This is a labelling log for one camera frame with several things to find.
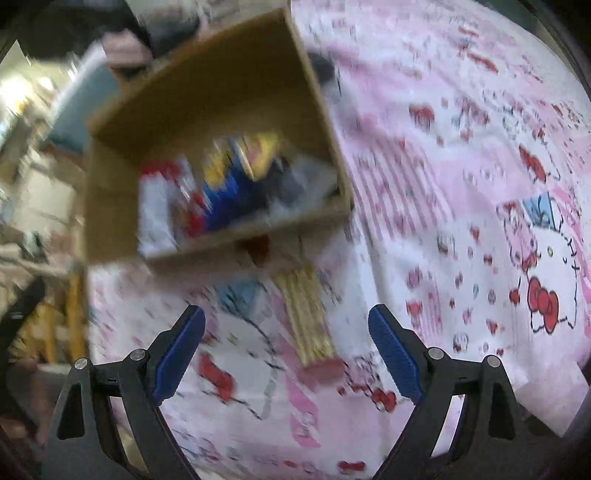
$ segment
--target pink stripe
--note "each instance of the pink stripe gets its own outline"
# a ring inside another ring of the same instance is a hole
[[[374,158],[376,158],[375,152],[373,148],[370,148],[371,153],[374,155]],[[396,207],[396,202],[394,201],[394,196],[392,195],[392,190],[390,189],[390,183],[388,181],[388,177],[387,175],[384,173],[384,169],[382,168],[381,162],[376,160],[376,168],[379,170],[380,175],[382,176],[382,180],[384,181],[385,184],[388,185],[388,188],[386,189],[388,191],[388,196],[390,197],[390,204],[392,205],[392,208],[395,212],[396,215],[401,216],[400,215],[400,211],[398,210],[398,208]],[[398,233],[400,234],[404,234],[404,225],[402,225],[402,227],[400,227],[400,225],[398,224],[398,222],[396,223],[396,227],[398,229]],[[390,238],[393,238],[393,234],[392,234],[392,230],[390,230]]]
[[[433,211],[433,209],[431,208],[431,206],[429,205],[429,203],[427,202],[427,192],[425,192],[425,188],[423,187],[423,184],[421,182],[421,179],[419,178],[418,174],[417,174],[417,170],[413,167],[413,159],[411,158],[410,155],[408,155],[407,153],[407,157],[408,157],[408,162],[402,162],[402,169],[405,170],[407,169],[409,171],[409,176],[412,175],[418,185],[419,190],[421,191],[421,194],[423,195],[422,199],[419,199],[416,195],[416,193],[414,194],[414,198],[415,198],[415,202],[414,204],[417,207],[417,211],[419,212],[419,216],[421,216],[421,218],[423,218],[423,213],[421,211],[421,209],[419,208],[419,200],[422,200],[422,207],[426,207],[427,210],[429,211],[429,213],[431,213],[431,218],[433,219],[433,223],[435,224],[435,226],[437,226],[437,216],[435,215],[435,212]]]
[[[437,185],[437,182],[435,182],[435,180],[433,180],[435,178],[435,172],[433,171],[433,166],[427,161],[426,156],[425,156],[425,165],[429,169],[429,178],[431,179],[431,184],[437,188],[437,196],[443,197],[443,199],[446,202],[447,207],[449,208],[449,212],[452,216],[452,220],[455,220],[456,214],[453,211],[452,204],[449,202],[449,199],[447,198],[445,191],[443,189],[439,188],[439,185]]]
[[[394,237],[394,231],[392,230],[392,225],[390,224],[390,218],[388,217],[388,215],[386,215],[385,212],[385,208],[384,208],[384,201],[381,197],[381,192],[379,191],[379,187],[378,187],[378,181],[375,178],[374,175],[374,170],[372,168],[369,168],[369,175],[371,176],[371,179],[374,183],[374,187],[375,187],[375,193],[377,195],[377,198],[375,199],[377,202],[379,202],[379,204],[382,207],[382,216],[384,217],[384,221],[386,222],[386,228],[388,229],[388,233],[390,234],[390,238]]]
[[[285,363],[285,366],[290,371],[297,372],[300,369],[300,361],[297,358],[296,350],[282,334],[277,335],[277,347],[281,352],[281,359]]]
[[[406,201],[406,195],[404,194],[404,190],[400,187],[400,184],[398,183],[397,172],[394,170],[394,167],[392,166],[392,161],[394,161],[396,154],[394,153],[393,149],[389,149],[389,153],[392,155],[392,161],[389,161],[386,158],[387,149],[384,148],[384,146],[382,145],[382,143],[379,140],[377,141],[377,143],[378,143],[378,146],[382,149],[382,152],[384,152],[384,160],[385,160],[386,165],[388,166],[390,172],[392,173],[392,179],[394,180],[394,183],[396,184],[396,188],[398,189],[398,194],[400,195],[402,205],[404,206],[404,212],[406,213],[406,219],[407,219],[408,224],[410,225],[410,229],[411,229],[412,233],[417,233],[417,230],[416,230],[416,228],[414,226],[414,222],[413,222],[413,216],[411,215],[410,209],[408,208],[408,203]]]
[[[362,218],[362,220],[367,222],[368,214],[365,212],[365,202],[361,198],[361,194],[359,193],[359,190],[357,188],[357,185],[355,184],[353,177],[351,177],[351,184],[353,185],[353,190],[355,191],[355,197],[357,198],[357,202],[355,202],[355,208],[356,209],[359,208],[361,210],[361,212],[360,212],[361,218]]]
[[[301,423],[294,414],[290,417],[291,436],[302,448],[320,448],[321,444],[314,438],[302,436],[298,430],[301,429]]]
[[[429,334],[431,337],[435,336],[435,324],[434,324],[434,318],[435,318],[435,308],[433,305],[433,299],[430,299],[429,297],[427,297],[427,305],[429,305],[428,307],[428,312],[429,312],[429,317],[427,319],[427,324],[429,325]]]
[[[443,333],[443,324],[438,320],[441,320],[441,298],[439,297],[439,289],[437,283],[435,283],[435,327],[438,335]]]
[[[392,151],[394,151],[394,142],[390,140],[390,141],[388,141],[388,144],[390,145],[390,148],[392,149]],[[401,151],[401,155],[406,156],[406,158],[407,158],[406,163],[412,162],[412,159],[411,159],[410,155],[408,154],[408,152],[406,152],[406,150],[400,148],[400,151]],[[406,185],[408,186],[408,188],[413,189],[413,186],[412,186],[410,179],[407,175],[407,171],[406,171],[406,168],[404,167],[404,164],[405,164],[405,161],[404,161],[404,159],[402,159],[402,163],[400,165],[400,172],[402,172],[402,176],[404,177],[404,181],[405,181]],[[406,192],[403,192],[403,195],[404,195],[403,198],[406,198]],[[418,203],[416,201],[417,200],[416,195],[414,196],[414,198],[415,198],[415,201],[413,202],[414,209],[417,211],[418,218],[419,218],[419,220],[421,220],[421,224],[423,225],[423,229],[425,230],[425,229],[427,229],[427,221],[425,220],[423,212],[418,207]]]
[[[285,388],[287,390],[287,398],[293,407],[302,415],[311,413],[316,420],[314,427],[318,427],[318,406],[298,388],[297,383],[289,376],[285,378]]]
[[[363,189],[365,190],[365,195],[368,198],[369,209],[371,210],[371,216],[374,219],[374,225],[375,225],[376,233],[377,233],[379,239],[380,240],[383,240],[383,237],[382,237],[382,229],[379,227],[378,216],[377,216],[376,211],[375,211],[374,203],[373,203],[373,201],[371,199],[371,196],[369,195],[368,185],[367,185],[367,183],[365,181],[365,178],[364,178],[363,174],[359,171],[359,168],[356,166],[355,169],[356,169],[357,176],[359,177],[359,179],[361,180],[361,183],[363,184]]]
[[[425,183],[427,184],[428,188],[433,192],[433,195],[435,195],[435,198],[436,198],[435,207],[436,208],[439,207],[439,211],[441,212],[441,219],[442,219],[442,221],[444,223],[447,223],[447,212],[445,211],[445,208],[443,208],[443,205],[442,205],[442,203],[440,201],[440,199],[442,197],[441,190],[439,190],[439,188],[437,187],[437,185],[433,181],[432,176],[428,174],[428,172],[426,170],[426,165],[427,164],[428,164],[427,157],[424,157],[423,165],[425,165],[425,167],[423,168],[423,175],[425,177]]]
[[[429,301],[429,299],[427,299],[427,301],[423,302],[423,314],[421,315],[421,319],[423,320],[421,322],[421,327],[423,328],[423,335],[425,336],[425,340],[427,340],[427,338],[431,338],[431,330],[433,330],[431,328],[431,322],[429,321],[430,318],[431,318],[431,302]]]

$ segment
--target hello kitty face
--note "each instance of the hello kitty face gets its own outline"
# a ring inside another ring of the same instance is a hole
[[[529,223],[525,220],[524,210],[517,202],[509,202],[498,207],[496,212],[503,220],[511,263],[526,273],[537,262],[538,244]]]
[[[468,350],[468,335],[460,332],[453,336],[453,351],[456,353],[466,352]]]
[[[527,273],[527,306],[534,333],[553,333],[556,326],[577,321],[577,264],[572,241],[551,229],[533,227],[538,260]]]
[[[215,445],[204,438],[199,441],[199,456],[210,463],[218,462],[221,458]]]
[[[421,272],[420,268],[415,268],[414,270],[411,270],[410,272],[408,272],[408,276],[407,276],[407,287],[409,290],[414,290],[415,288],[418,287],[418,285],[421,283],[421,280],[423,279],[423,272]]]
[[[559,151],[545,135],[546,124],[540,114],[510,93],[483,93],[485,103],[502,115],[502,124],[507,137],[512,141],[517,158],[534,184],[546,184],[561,175],[554,163]]]
[[[421,105],[410,104],[408,114],[413,119],[415,126],[424,132],[429,132],[431,125],[435,122],[435,112],[427,103]]]
[[[376,382],[371,359],[362,356],[353,357],[353,361],[345,363],[347,384],[353,391],[367,390]]]
[[[254,322],[219,309],[214,315],[216,339],[199,346],[194,366],[201,390],[264,419],[270,413],[278,372],[274,348]]]
[[[440,255],[448,257],[456,253],[456,239],[450,235],[437,235],[437,250]]]
[[[468,97],[456,98],[456,107],[460,113],[452,118],[452,122],[458,128],[471,128],[473,125],[485,127],[491,121],[488,113]]]

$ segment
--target pink object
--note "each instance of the pink object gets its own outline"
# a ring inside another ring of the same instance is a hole
[[[103,49],[109,65],[113,67],[137,67],[153,59],[152,52],[129,30],[106,33],[102,38]]]
[[[539,40],[475,2],[292,9],[304,45],[335,62],[338,85],[325,96],[353,184],[350,221],[330,237],[272,240],[264,268],[226,251],[163,277],[91,269],[93,361],[120,360],[188,301],[202,306],[210,338],[163,412],[190,461],[222,475],[376,472],[413,409],[368,335],[377,303],[449,355],[501,357],[518,400],[552,391],[553,405],[574,411],[560,393],[582,392],[577,375],[557,389],[547,372],[591,349],[591,102],[581,85]],[[293,259],[323,273],[344,361],[330,382],[299,368],[266,274]],[[216,287],[255,276],[247,322],[223,309]],[[449,448],[461,406],[452,401],[434,454]]]

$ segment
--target clutter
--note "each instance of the clutter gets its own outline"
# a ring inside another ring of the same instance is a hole
[[[0,245],[0,261],[18,261],[22,255],[22,249],[17,244]]]
[[[6,221],[20,232],[38,232],[47,240],[53,232],[66,233],[75,199],[71,185],[32,168],[22,180],[20,196]]]
[[[143,23],[152,54],[159,58],[193,38],[201,22],[198,15],[171,6],[157,9],[154,14],[144,18]]]
[[[317,79],[287,10],[266,13],[207,40],[186,44],[182,54],[173,56],[163,69],[134,82],[117,102],[90,122],[89,128],[92,140],[88,154],[93,160],[85,219],[89,264],[137,254],[138,217],[142,216],[138,214],[138,177],[154,158],[174,158],[182,153],[198,177],[205,171],[204,152],[212,141],[235,139],[241,132],[280,132],[299,155],[325,161],[336,172],[334,194],[319,207],[272,222],[236,221],[252,214],[254,206],[269,204],[270,194],[263,197],[257,189],[249,190],[244,203],[227,195],[224,202],[232,200],[231,204],[239,206],[237,210],[230,216],[224,211],[214,221],[207,218],[206,211],[195,209],[197,221],[189,226],[193,230],[182,248],[176,252],[167,249],[155,257],[163,260],[277,229],[340,221],[351,211],[349,179]],[[281,171],[281,162],[271,165],[269,171]],[[203,188],[200,181],[197,184],[201,187],[193,200],[198,201],[189,202],[189,206],[210,208],[204,197],[199,199],[207,187]],[[208,199],[213,193],[207,192]],[[222,208],[217,212],[226,208],[224,202],[221,197],[215,198],[213,204]],[[202,226],[201,214],[207,220]]]
[[[138,251],[141,255],[149,257],[176,248],[173,209],[194,190],[193,173],[184,157],[143,169],[139,182]]]
[[[307,265],[281,273],[275,278],[287,309],[287,317],[295,337],[295,351],[300,364],[307,368],[326,361],[339,360],[330,332],[324,322],[320,300],[320,280],[316,269]]]
[[[297,154],[275,131],[214,142],[197,189],[186,157],[146,166],[139,189],[144,257],[236,223],[273,226],[322,206],[337,189],[328,163]]]
[[[23,54],[36,60],[82,56],[106,31],[141,28],[125,0],[67,0],[49,2],[18,30]]]
[[[43,240],[39,232],[26,232],[22,239],[22,257],[31,262],[47,262]]]

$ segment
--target cardboard box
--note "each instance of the cardboard box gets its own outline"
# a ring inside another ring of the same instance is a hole
[[[202,235],[182,251],[161,258],[221,247],[279,228],[342,220],[352,208],[349,180],[320,87],[286,9],[182,46],[171,64],[131,85],[89,129],[89,264],[137,254],[142,164],[183,153],[199,174],[205,151],[221,135],[279,129],[302,152],[336,166],[338,194],[302,218],[272,227],[230,227]]]

